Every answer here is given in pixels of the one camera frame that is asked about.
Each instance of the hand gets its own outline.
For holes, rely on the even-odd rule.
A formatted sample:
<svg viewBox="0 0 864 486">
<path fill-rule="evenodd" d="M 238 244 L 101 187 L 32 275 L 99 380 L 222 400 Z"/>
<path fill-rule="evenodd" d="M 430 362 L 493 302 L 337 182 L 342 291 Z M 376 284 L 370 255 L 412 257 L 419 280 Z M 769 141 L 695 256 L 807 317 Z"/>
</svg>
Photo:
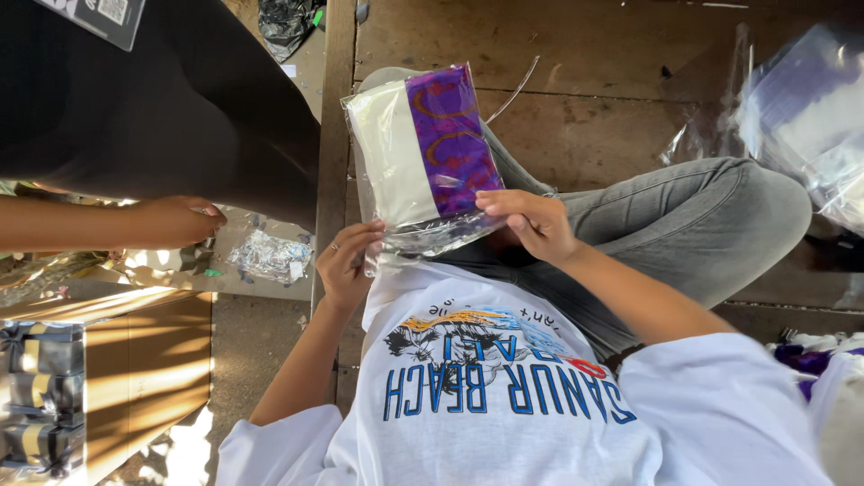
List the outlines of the hand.
<svg viewBox="0 0 864 486">
<path fill-rule="evenodd" d="M 351 266 L 351 261 L 366 245 L 381 240 L 383 230 L 381 221 L 351 225 L 318 255 L 315 268 L 321 275 L 326 299 L 339 310 L 354 312 L 369 291 L 372 278 L 364 275 L 362 266 Z"/>
<path fill-rule="evenodd" d="M 223 227 L 228 219 L 203 197 L 173 195 L 130 206 L 128 248 L 173 250 L 194 245 Z"/>
<path fill-rule="evenodd" d="M 523 190 L 477 191 L 477 207 L 507 214 L 507 226 L 535 258 L 560 267 L 584 245 L 573 236 L 564 203 Z"/>
</svg>

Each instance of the person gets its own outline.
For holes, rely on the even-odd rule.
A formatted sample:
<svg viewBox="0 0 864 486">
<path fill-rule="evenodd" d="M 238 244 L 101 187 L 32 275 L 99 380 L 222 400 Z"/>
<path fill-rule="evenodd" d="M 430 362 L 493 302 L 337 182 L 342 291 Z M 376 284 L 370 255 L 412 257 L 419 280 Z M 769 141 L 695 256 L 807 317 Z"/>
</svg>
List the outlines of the person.
<svg viewBox="0 0 864 486">
<path fill-rule="evenodd" d="M 831 484 L 791 373 L 708 310 L 804 235 L 804 189 L 715 158 L 542 197 L 484 130 L 508 189 L 476 205 L 518 246 L 487 237 L 372 282 L 351 262 L 383 225 L 343 229 L 216 483 Z M 367 290 L 343 419 L 327 385 Z M 603 364 L 641 342 L 617 378 Z"/>
<path fill-rule="evenodd" d="M 2 2 L 0 113 L 0 180 L 152 200 L 123 213 L 140 217 L 126 238 L 106 226 L 116 211 L 0 196 L 0 233 L 35 243 L 0 253 L 176 248 L 224 223 L 213 202 L 314 231 L 320 126 L 220 0 L 148 0 L 131 52 L 40 2 Z"/>
</svg>

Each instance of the black plastic bag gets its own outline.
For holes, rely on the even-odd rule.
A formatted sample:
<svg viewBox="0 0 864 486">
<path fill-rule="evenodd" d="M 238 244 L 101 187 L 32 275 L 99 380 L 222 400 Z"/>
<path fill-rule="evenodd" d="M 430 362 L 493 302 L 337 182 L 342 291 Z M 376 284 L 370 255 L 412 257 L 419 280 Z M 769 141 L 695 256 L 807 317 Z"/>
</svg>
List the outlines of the black plastic bag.
<svg viewBox="0 0 864 486">
<path fill-rule="evenodd" d="M 327 0 L 258 0 L 258 28 L 279 62 L 288 59 L 312 31 L 315 12 Z"/>
</svg>

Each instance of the cardboard box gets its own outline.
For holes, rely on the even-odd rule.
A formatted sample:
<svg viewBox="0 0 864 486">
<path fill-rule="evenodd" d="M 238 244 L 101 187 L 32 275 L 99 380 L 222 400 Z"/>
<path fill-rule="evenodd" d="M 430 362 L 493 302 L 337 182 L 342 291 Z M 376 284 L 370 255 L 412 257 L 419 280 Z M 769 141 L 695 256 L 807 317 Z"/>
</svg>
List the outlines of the cardboard box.
<svg viewBox="0 0 864 486">
<path fill-rule="evenodd" d="M 210 307 L 210 293 L 151 288 L 0 309 L 0 320 L 85 325 L 88 484 L 207 402 Z"/>
</svg>

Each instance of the gray jeans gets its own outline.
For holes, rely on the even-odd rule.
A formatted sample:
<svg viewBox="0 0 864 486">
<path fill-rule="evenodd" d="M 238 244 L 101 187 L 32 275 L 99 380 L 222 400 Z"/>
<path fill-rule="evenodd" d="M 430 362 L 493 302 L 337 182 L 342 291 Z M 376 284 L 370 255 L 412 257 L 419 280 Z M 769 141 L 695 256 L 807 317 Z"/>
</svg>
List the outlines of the gray jeans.
<svg viewBox="0 0 864 486">
<path fill-rule="evenodd" d="M 416 73 L 386 70 L 393 76 L 388 80 Z M 537 195 L 553 190 L 528 174 L 483 128 L 508 189 Z M 752 160 L 731 157 L 682 163 L 606 189 L 560 197 L 576 238 L 707 308 L 771 268 L 810 224 L 810 198 L 797 182 Z M 591 292 L 527 254 L 496 256 L 479 240 L 437 261 L 545 298 L 585 335 L 602 361 L 638 344 Z"/>
</svg>

